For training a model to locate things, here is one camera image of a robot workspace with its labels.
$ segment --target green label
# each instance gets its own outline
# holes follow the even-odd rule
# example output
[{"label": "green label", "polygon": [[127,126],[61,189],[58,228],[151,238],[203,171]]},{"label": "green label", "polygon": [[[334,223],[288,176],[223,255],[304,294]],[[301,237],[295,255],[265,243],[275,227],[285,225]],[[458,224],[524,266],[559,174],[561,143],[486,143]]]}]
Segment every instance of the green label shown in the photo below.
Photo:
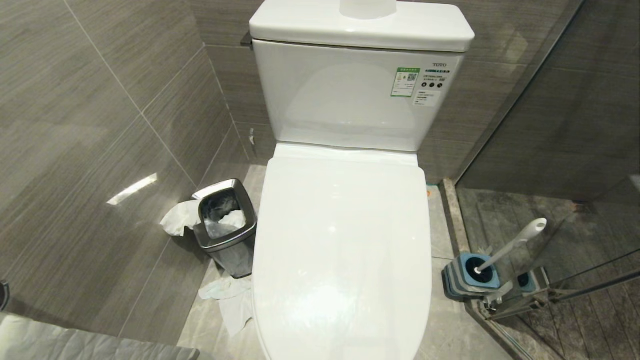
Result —
[{"label": "green label", "polygon": [[394,87],[391,89],[392,97],[411,97],[413,88],[420,75],[418,67],[399,67],[394,80]]}]

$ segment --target floor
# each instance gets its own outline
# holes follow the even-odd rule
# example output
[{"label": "floor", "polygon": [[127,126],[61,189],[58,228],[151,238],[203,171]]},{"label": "floor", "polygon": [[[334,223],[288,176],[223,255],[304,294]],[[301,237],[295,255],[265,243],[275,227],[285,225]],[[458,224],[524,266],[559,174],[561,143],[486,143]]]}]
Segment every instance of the floor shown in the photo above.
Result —
[{"label": "floor", "polygon": [[[548,219],[543,236],[497,263],[502,280],[544,266],[554,288],[577,289],[640,267],[637,213],[464,188],[458,200],[472,252],[495,252],[531,220]],[[640,279],[498,322],[517,320],[565,359],[640,359]]]},{"label": "floor", "polygon": [[[266,167],[252,165],[243,184],[253,204],[259,208]],[[440,271],[453,259],[451,239],[440,192],[429,187],[433,297],[429,323],[415,360],[436,359],[510,359],[507,353],[471,318],[464,305],[445,298]],[[203,285],[220,276],[211,264]],[[202,360],[265,359],[258,341],[255,322],[250,320],[238,335],[229,338],[215,300],[196,298],[178,346],[197,348]]]}]

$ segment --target toilet tank lid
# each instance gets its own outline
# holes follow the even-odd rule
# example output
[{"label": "toilet tank lid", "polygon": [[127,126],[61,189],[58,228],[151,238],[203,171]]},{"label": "toilet tank lid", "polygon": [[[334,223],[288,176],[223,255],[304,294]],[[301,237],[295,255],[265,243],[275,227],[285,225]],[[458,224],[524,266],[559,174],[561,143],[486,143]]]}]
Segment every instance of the toilet tank lid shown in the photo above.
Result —
[{"label": "toilet tank lid", "polygon": [[266,0],[249,22],[259,40],[464,53],[475,34],[457,6],[397,2],[395,14],[360,20],[340,0]]}]

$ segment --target toilet tank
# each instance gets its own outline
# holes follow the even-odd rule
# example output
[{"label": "toilet tank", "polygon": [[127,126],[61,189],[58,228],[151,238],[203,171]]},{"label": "toilet tank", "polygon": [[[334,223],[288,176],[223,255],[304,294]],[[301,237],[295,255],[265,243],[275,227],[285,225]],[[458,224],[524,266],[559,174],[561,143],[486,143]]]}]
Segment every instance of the toilet tank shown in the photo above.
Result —
[{"label": "toilet tank", "polygon": [[360,20],[339,0],[265,0],[250,32],[278,141],[411,152],[474,38],[453,5]]}]

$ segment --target toilet brush handle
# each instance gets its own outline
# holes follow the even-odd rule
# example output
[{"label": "toilet brush handle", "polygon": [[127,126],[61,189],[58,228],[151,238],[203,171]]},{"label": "toilet brush handle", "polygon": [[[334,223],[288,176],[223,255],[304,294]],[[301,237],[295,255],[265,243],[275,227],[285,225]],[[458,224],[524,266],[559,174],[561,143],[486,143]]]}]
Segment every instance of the toilet brush handle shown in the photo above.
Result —
[{"label": "toilet brush handle", "polygon": [[547,226],[547,219],[538,218],[533,220],[529,225],[527,225],[520,233],[511,240],[507,245],[505,245],[496,255],[492,256],[487,262],[482,264],[480,267],[476,268],[477,273],[481,273],[484,269],[492,266],[496,261],[502,259],[505,255],[509,254],[513,249],[524,245],[530,239],[534,238],[536,235],[540,234],[542,230]]}]

